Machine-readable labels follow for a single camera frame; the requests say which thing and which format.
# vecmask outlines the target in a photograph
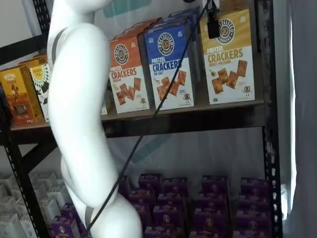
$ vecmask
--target orange cracker box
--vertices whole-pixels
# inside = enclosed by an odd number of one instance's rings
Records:
[[[0,81],[15,125],[43,120],[29,68],[25,65],[0,71]]]
[[[143,30],[121,34],[110,42],[110,81],[117,113],[150,108],[152,88]]]

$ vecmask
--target yellow cracker box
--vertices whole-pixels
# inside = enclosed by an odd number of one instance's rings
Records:
[[[208,37],[207,16],[200,26],[210,104],[254,100],[249,10],[222,14],[215,39]]]
[[[25,65],[0,71],[0,82],[13,116],[13,123],[23,125],[43,120],[42,111]]]

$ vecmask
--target sea salt pretzel crackers box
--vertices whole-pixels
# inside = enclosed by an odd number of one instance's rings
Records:
[[[209,39],[207,16],[200,27],[210,104],[254,100],[249,10],[222,13],[218,38]]]
[[[163,100],[180,64],[189,31],[190,22],[185,20],[155,27],[148,30],[145,35],[156,108]],[[181,68],[161,110],[194,105],[193,59],[192,51],[186,51]]]
[[[151,82],[143,31],[138,27],[110,41],[109,77],[117,113],[150,108]]]

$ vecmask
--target cartoon character illustration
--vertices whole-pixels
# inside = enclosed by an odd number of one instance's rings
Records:
[[[250,86],[245,86],[244,90],[242,90],[242,92],[246,94],[246,97],[249,97],[250,93],[252,93],[251,92],[251,87]]]

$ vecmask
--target black cable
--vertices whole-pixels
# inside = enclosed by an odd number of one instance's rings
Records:
[[[207,3],[206,3],[206,5],[205,5],[204,9],[202,10],[200,16],[198,17],[197,22],[196,22],[194,28],[191,29],[190,35],[189,35],[189,37],[188,37],[188,39],[187,39],[187,42],[186,42],[186,45],[185,45],[185,48],[184,48],[182,57],[180,58],[180,62],[179,62],[178,66],[177,66],[177,69],[176,69],[176,71],[175,71],[175,73],[174,73],[173,79],[172,79],[172,81],[171,81],[171,83],[170,83],[170,85],[169,85],[169,87],[168,87],[168,89],[167,89],[167,91],[166,91],[166,93],[165,93],[165,95],[164,95],[164,97],[163,97],[163,100],[162,100],[161,103],[159,104],[158,108],[156,109],[156,111],[155,111],[155,113],[153,114],[153,116],[152,116],[151,119],[153,119],[153,118],[156,117],[156,115],[158,114],[159,110],[160,110],[161,107],[163,106],[163,103],[164,103],[165,99],[167,98],[167,96],[168,96],[168,94],[169,94],[169,91],[171,90],[172,85],[173,85],[173,83],[174,83],[174,81],[175,81],[175,79],[176,79],[176,76],[177,76],[177,74],[178,74],[178,72],[179,72],[179,69],[180,69],[181,66],[182,66],[183,59],[184,59],[184,57],[185,57],[187,48],[188,48],[189,43],[190,43],[190,41],[191,41],[191,39],[192,39],[192,37],[193,37],[193,34],[194,34],[195,30],[198,28],[198,26],[199,26],[199,24],[200,24],[200,20],[202,19],[203,14],[204,14],[205,11],[207,10],[210,1],[211,1],[211,0],[207,0]],[[132,149],[132,151],[131,151],[131,153],[130,153],[128,159],[127,159],[127,161],[125,162],[125,164],[124,164],[124,166],[123,166],[123,169],[121,170],[117,181],[115,182],[114,186],[112,187],[112,189],[111,189],[111,191],[110,191],[110,193],[109,193],[107,199],[106,199],[105,202],[103,203],[102,207],[100,208],[100,210],[99,210],[99,212],[97,213],[97,215],[95,216],[95,218],[92,220],[92,222],[91,222],[91,223],[89,224],[89,226],[87,227],[87,232],[90,231],[91,227],[94,225],[94,223],[96,222],[96,220],[97,220],[98,217],[100,216],[101,212],[104,210],[104,208],[105,208],[106,205],[108,204],[108,202],[109,202],[110,198],[112,197],[113,193],[115,192],[117,186],[119,185],[120,180],[121,180],[122,177],[124,176],[124,172],[125,172],[126,169],[128,168],[128,165],[129,165],[129,163],[130,163],[130,161],[131,161],[131,159],[132,159],[132,157],[133,157],[135,151],[137,150],[137,148],[138,148],[138,146],[139,146],[141,140],[143,139],[144,135],[147,134],[148,130],[149,130],[150,127],[152,126],[152,124],[151,124],[151,119],[148,120],[147,125],[144,127],[145,129],[144,129],[142,135],[139,137],[138,141],[135,143],[135,145],[134,145],[134,147],[133,147],[133,149]]]

